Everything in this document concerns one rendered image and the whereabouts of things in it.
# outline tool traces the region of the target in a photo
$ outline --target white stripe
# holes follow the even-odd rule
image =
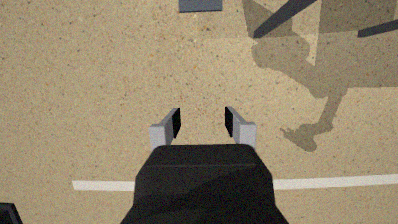
[[[78,191],[134,191],[132,181],[72,181]]]
[[[359,187],[398,184],[398,174],[274,180],[275,190],[314,189],[331,187]],[[133,181],[72,181],[78,191],[134,191]]]

